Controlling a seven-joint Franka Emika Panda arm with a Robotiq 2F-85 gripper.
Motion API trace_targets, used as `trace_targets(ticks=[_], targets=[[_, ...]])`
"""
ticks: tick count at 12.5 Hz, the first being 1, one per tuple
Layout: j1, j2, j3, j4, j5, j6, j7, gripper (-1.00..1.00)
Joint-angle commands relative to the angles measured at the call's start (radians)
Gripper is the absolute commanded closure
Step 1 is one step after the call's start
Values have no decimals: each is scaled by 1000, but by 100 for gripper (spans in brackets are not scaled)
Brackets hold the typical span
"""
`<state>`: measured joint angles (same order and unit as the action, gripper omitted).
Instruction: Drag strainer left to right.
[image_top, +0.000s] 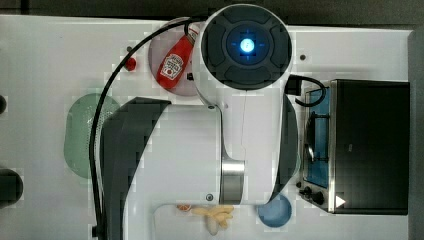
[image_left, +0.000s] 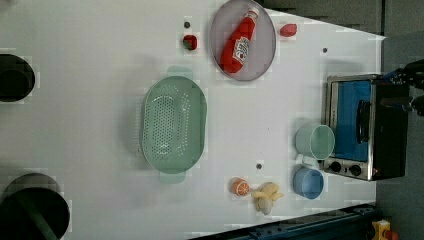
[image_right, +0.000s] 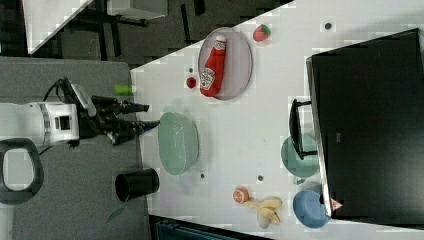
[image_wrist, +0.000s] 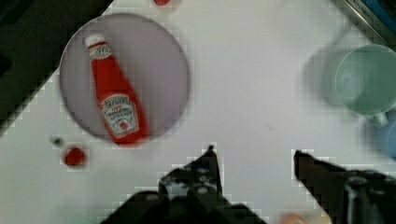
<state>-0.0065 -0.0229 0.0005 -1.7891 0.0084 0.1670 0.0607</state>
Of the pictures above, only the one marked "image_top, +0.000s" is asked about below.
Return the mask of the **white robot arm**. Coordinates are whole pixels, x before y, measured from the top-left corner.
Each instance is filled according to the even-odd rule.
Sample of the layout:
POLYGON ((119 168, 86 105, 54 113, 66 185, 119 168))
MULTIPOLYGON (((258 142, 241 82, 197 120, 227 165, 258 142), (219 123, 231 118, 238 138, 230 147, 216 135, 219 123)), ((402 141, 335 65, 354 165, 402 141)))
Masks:
POLYGON ((154 240, 163 205, 269 202, 296 165, 292 54, 286 25, 261 6, 211 15, 192 53, 200 104, 136 97, 103 124, 106 239, 154 240))

